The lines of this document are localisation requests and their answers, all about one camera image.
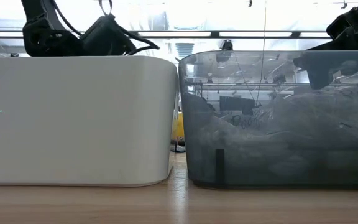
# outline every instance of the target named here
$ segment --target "black strip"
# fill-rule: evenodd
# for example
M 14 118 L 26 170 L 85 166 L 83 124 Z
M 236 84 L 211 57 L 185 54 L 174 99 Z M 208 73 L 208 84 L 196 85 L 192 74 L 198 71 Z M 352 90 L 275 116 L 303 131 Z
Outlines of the black strip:
M 226 185 L 224 165 L 224 149 L 215 150 L 215 183 L 220 186 Z
M 209 38 L 220 38 L 220 31 L 211 31 Z
M 292 32 L 291 37 L 295 39 L 299 39 L 301 36 L 301 32 Z

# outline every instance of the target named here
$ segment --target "wooden tabletop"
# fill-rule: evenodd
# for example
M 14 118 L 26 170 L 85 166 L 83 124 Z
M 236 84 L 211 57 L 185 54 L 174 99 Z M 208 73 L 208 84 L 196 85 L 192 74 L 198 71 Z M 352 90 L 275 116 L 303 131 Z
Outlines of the wooden tabletop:
M 358 191 L 202 189 L 176 160 L 150 187 L 0 187 L 0 224 L 358 224 Z

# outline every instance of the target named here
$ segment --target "translucent gray bin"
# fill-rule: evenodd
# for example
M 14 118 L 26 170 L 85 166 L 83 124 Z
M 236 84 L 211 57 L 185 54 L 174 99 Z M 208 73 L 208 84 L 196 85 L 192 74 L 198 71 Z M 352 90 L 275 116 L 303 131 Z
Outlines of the translucent gray bin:
M 195 184 L 358 188 L 357 51 L 203 52 L 179 74 Z

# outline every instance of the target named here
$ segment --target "metal rail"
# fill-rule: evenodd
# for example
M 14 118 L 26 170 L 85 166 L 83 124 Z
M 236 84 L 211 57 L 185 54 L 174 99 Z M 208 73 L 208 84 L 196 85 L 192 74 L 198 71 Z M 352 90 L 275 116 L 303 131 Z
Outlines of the metal rail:
M 325 31 L 198 30 L 130 31 L 148 39 L 331 39 Z M 0 39 L 22 39 L 21 31 L 0 31 Z

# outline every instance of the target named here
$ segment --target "black cable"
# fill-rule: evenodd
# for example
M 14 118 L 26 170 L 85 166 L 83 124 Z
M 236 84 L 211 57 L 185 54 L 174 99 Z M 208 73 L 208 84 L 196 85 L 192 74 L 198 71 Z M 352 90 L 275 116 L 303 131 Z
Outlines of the black cable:
M 123 27 L 121 27 L 120 26 L 120 29 L 121 29 L 121 31 L 124 33 L 124 34 L 126 34 L 128 37 L 131 37 L 131 38 L 133 38 L 133 39 L 135 39 L 135 40 L 137 40 L 137 41 L 140 41 L 140 42 L 143 42 L 143 43 L 145 43 L 145 44 L 149 44 L 151 47 L 153 47 L 153 49 L 160 49 L 160 47 L 157 45 L 157 44 L 155 44 L 155 43 L 153 43 L 152 41 L 150 41 L 150 40 L 147 40 L 147 39 L 145 39 L 145 38 L 143 38 L 143 37 L 139 37 L 139 36 L 136 36 L 136 35 L 134 35 L 134 34 L 131 34 L 129 31 L 127 31 L 127 30 L 125 30 Z
M 151 50 L 151 49 L 155 49 L 153 46 L 146 46 L 146 47 L 141 47 L 139 49 L 136 49 L 136 50 L 133 50 L 131 52 L 129 52 L 127 55 L 128 56 L 131 56 L 131 55 L 134 55 L 134 54 L 137 54 L 143 50 Z
M 104 9 L 103 9 L 102 0 L 99 0 L 99 6 L 100 6 L 100 8 L 102 9 L 103 14 L 104 14 L 105 16 L 107 16 L 108 14 L 111 14 L 111 10 L 112 10 L 112 0 L 109 0 L 109 5 L 110 5 L 110 12 L 107 13 L 107 12 L 105 12 Z
M 77 35 L 81 36 L 82 33 L 80 33 L 78 30 L 76 30 L 70 23 L 69 21 L 66 19 L 65 16 L 63 16 L 63 13 L 60 11 L 59 7 L 57 6 L 55 0 L 50 0 L 50 2 L 52 3 L 53 7 L 56 9 L 57 13 L 59 13 L 59 16 L 62 18 L 63 22 L 68 26 L 68 28 L 70 28 L 74 33 L 76 33 Z
M 341 9 L 345 9 L 346 7 L 347 7 L 346 0 L 343 0 L 343 7 L 341 7 Z

